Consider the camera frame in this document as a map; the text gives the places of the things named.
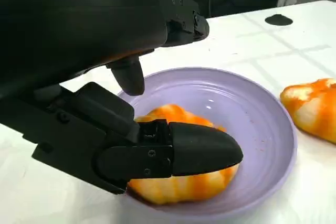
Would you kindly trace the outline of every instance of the bread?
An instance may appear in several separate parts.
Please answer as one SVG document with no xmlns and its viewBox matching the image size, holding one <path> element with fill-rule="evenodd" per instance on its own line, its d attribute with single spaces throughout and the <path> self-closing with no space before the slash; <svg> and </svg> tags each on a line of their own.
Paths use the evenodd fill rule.
<svg viewBox="0 0 336 224">
<path fill-rule="evenodd" d="M 136 121 L 150 122 L 156 119 L 216 127 L 212 122 L 172 104 L 159 107 L 148 115 L 137 118 Z M 238 167 L 239 164 L 217 172 L 193 176 L 132 179 L 129 187 L 147 201 L 159 205 L 205 200 L 221 193 L 236 175 Z"/>
<path fill-rule="evenodd" d="M 286 87 L 280 100 L 298 128 L 336 143 L 335 79 Z"/>
</svg>

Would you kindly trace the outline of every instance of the screw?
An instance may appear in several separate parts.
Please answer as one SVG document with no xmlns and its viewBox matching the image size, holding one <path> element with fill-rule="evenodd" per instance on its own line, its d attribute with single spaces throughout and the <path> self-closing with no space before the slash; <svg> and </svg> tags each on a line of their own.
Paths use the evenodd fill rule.
<svg viewBox="0 0 336 224">
<path fill-rule="evenodd" d="M 151 170 L 146 168 L 144 173 L 145 173 L 146 176 L 149 176 L 151 174 Z"/>
<path fill-rule="evenodd" d="M 70 122 L 70 118 L 64 112 L 59 112 L 56 117 L 57 117 L 57 120 L 61 123 L 66 124 Z"/>
<path fill-rule="evenodd" d="M 150 157 L 155 157 L 155 150 L 149 150 L 148 151 L 148 156 L 150 156 Z"/>
</svg>

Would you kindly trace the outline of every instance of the white table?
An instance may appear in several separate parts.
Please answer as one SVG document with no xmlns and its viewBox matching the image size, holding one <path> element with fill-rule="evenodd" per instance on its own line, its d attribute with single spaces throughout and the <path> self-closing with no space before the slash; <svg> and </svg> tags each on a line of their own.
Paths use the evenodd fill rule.
<svg viewBox="0 0 336 224">
<path fill-rule="evenodd" d="M 264 19 L 280 13 L 287 27 Z M 290 84 L 336 77 L 336 3 L 320 1 L 214 18 L 208 39 L 158 49 L 142 58 L 144 74 L 174 67 L 216 67 L 253 79 L 276 96 Z M 64 83 L 94 80 L 120 91 L 111 73 L 95 69 Z M 336 223 L 336 146 L 298 133 L 298 158 L 283 186 L 257 210 L 230 223 Z M 114 196 L 30 158 L 34 145 L 0 126 L 0 222 L 24 224 L 189 223 L 158 219 Z"/>
</svg>

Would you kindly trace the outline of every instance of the bread roll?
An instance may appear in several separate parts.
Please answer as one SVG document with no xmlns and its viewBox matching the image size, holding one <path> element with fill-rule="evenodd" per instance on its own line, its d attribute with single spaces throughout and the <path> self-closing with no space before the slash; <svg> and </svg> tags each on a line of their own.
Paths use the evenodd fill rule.
<svg viewBox="0 0 336 224">
<path fill-rule="evenodd" d="M 172 104 L 159 107 L 136 121 L 150 122 L 156 119 L 199 124 L 225 131 L 223 127 L 214 126 L 212 122 Z M 147 201 L 158 205 L 205 200 L 221 193 L 236 175 L 238 167 L 239 164 L 217 172 L 193 176 L 132 179 L 129 187 Z"/>
</svg>

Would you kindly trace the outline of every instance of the purple plate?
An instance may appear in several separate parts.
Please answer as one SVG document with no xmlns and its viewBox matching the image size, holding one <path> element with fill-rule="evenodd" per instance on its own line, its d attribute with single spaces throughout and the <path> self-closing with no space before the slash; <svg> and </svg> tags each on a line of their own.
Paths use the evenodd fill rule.
<svg viewBox="0 0 336 224">
<path fill-rule="evenodd" d="M 213 199 L 152 206 L 129 196 L 147 210 L 193 220 L 241 214 L 272 195 L 285 182 L 297 151 L 293 123 L 281 103 L 258 84 L 239 75 L 204 68 L 173 69 L 145 79 L 145 94 L 119 96 L 135 116 L 174 103 L 222 125 L 240 144 L 244 159 L 228 188 Z"/>
</svg>

